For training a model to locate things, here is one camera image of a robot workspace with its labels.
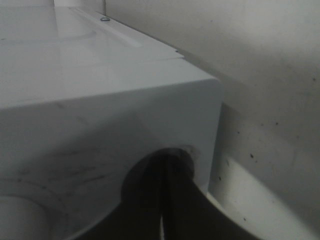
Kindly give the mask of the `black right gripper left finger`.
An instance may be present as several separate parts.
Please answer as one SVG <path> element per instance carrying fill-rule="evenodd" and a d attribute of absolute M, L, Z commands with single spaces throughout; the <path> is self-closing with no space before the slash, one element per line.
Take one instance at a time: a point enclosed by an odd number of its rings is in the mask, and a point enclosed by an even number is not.
<path fill-rule="evenodd" d="M 82 235 L 84 240 L 159 240 L 161 238 L 163 149 L 145 156 L 127 175 L 120 204 Z"/>

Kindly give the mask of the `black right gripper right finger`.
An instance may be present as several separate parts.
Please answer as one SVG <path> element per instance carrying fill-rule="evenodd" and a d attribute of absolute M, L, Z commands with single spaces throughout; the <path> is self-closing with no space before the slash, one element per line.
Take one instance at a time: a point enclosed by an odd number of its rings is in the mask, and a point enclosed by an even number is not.
<path fill-rule="evenodd" d="M 191 156 L 161 150 L 164 160 L 162 224 L 166 240 L 248 240 L 250 233 L 229 219 L 193 181 Z"/>

